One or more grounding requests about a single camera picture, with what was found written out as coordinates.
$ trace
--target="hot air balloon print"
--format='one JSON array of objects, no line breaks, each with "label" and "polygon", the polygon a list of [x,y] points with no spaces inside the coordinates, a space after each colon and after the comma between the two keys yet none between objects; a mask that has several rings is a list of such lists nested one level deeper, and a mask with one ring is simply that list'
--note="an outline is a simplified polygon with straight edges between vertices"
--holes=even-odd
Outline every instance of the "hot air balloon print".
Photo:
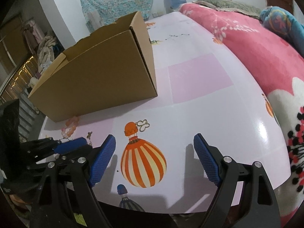
[{"label": "hot air balloon print", "polygon": [[277,119],[275,113],[273,112],[273,109],[272,109],[272,107],[271,107],[271,105],[270,105],[268,99],[266,98],[266,96],[265,96],[263,93],[262,93],[262,96],[263,96],[264,99],[265,99],[265,102],[266,102],[266,110],[267,110],[268,114],[269,114],[270,116],[272,116],[272,117],[275,119],[276,123],[280,126],[279,121],[278,121],[278,119]]},{"label": "hot air balloon print", "polygon": [[135,201],[132,201],[127,196],[127,188],[123,184],[117,186],[117,192],[121,196],[121,202],[119,203],[120,208],[125,208],[133,211],[144,212],[145,210],[138,205]]},{"label": "hot air balloon print", "polygon": [[167,162],[162,152],[152,143],[138,138],[137,132],[145,131],[150,124],[147,120],[129,122],[125,126],[125,135],[129,138],[121,157],[121,172],[132,185],[142,188],[159,183],[167,170]]}]

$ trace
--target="blue hot air balloon print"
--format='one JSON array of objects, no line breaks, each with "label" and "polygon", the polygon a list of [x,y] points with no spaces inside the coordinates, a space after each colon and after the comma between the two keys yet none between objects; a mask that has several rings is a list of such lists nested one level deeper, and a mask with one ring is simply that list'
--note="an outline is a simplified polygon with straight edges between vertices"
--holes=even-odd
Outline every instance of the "blue hot air balloon print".
[{"label": "blue hot air balloon print", "polygon": [[117,192],[121,196],[121,202],[119,203],[120,208],[125,208],[133,211],[144,212],[145,210],[138,205],[135,201],[132,201],[127,196],[127,188],[123,184],[117,186]]}]

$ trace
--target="blue gripper pad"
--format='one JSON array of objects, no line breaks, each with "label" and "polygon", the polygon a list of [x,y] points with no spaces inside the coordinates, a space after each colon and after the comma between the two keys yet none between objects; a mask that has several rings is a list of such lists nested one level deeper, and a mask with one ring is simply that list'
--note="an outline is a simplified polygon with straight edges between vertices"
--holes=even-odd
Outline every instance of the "blue gripper pad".
[{"label": "blue gripper pad", "polygon": [[87,140],[83,137],[67,141],[65,143],[59,144],[55,149],[54,153],[56,154],[67,154],[75,149],[84,146],[87,144]]},{"label": "blue gripper pad", "polygon": [[113,153],[116,148],[116,139],[113,135],[108,135],[106,140],[101,145],[101,150],[98,153],[90,170],[89,186],[93,187],[100,182],[105,169],[107,168]]},{"label": "blue gripper pad", "polygon": [[194,136],[193,144],[209,181],[213,182],[217,187],[219,187],[222,182],[221,178],[219,177],[219,167],[198,134]]}]

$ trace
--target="brown cardboard box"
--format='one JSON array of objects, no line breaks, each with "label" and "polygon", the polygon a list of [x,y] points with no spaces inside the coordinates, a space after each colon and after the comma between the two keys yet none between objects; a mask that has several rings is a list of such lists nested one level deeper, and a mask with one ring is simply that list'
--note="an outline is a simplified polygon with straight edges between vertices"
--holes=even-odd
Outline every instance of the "brown cardboard box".
[{"label": "brown cardboard box", "polygon": [[152,46],[135,12],[61,53],[28,98],[58,122],[156,96]]}]

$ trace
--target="table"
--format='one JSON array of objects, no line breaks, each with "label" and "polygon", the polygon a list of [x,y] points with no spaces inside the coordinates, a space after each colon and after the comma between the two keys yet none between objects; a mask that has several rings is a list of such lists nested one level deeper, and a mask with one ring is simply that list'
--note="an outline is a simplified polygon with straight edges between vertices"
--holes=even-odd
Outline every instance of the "table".
[{"label": "table", "polygon": [[[262,162],[273,188],[286,181],[290,165],[282,131],[244,65],[179,12],[148,23],[158,97],[81,116],[71,137],[92,132],[87,140],[93,146],[108,134],[116,138],[114,155],[93,188],[97,199],[155,213],[206,211],[216,186],[194,151],[197,133],[239,163]],[[46,118],[40,138],[61,139],[64,123]],[[233,205],[241,189],[239,183]]]}]

